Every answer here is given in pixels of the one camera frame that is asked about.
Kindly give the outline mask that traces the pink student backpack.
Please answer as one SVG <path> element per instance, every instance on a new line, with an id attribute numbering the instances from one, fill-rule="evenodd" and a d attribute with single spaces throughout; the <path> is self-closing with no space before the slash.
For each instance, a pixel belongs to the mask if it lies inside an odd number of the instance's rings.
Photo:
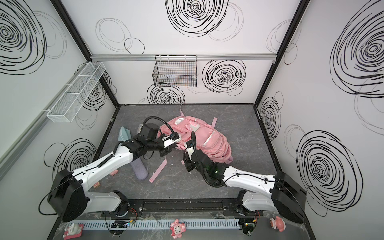
<path id="1" fill-rule="evenodd" d="M 233 157 L 227 138 L 215 129 L 217 118 L 208 124 L 201 119 L 185 116 L 183 112 L 180 114 L 160 126 L 160 133 L 166 136 L 172 132 L 177 133 L 182 138 L 177 149 L 182 152 L 186 150 L 185 143 L 192 140 L 195 151 L 202 150 L 210 158 L 210 174 L 202 176 L 204 181 L 214 188 L 222 187 L 224 171 L 233 161 Z"/>

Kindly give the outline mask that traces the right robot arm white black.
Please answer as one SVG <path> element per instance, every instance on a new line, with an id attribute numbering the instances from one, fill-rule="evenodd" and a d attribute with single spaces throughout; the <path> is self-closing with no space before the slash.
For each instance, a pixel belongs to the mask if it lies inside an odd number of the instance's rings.
<path id="1" fill-rule="evenodd" d="M 283 172 L 262 175 L 213 162 L 201 150 L 188 148 L 183 152 L 187 171 L 197 170 L 211 187 L 240 188 L 238 210 L 276 212 L 298 224 L 306 221 L 307 192 L 293 178 Z"/>

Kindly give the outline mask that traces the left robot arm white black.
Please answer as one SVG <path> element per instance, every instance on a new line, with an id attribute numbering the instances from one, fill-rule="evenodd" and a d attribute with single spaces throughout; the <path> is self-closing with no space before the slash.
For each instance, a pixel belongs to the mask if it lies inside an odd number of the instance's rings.
<path id="1" fill-rule="evenodd" d="M 57 173 L 50 192 L 44 197 L 55 215 L 65 223 L 87 213 L 107 212 L 118 218 L 126 216 L 131 207 L 123 193 L 93 193 L 90 189 L 114 170 L 130 164 L 148 151 L 167 155 L 182 139 L 175 131 L 169 135 L 159 135 L 158 132 L 155 124 L 143 124 L 139 134 L 118 142 L 108 155 L 72 172 L 62 170 Z"/>

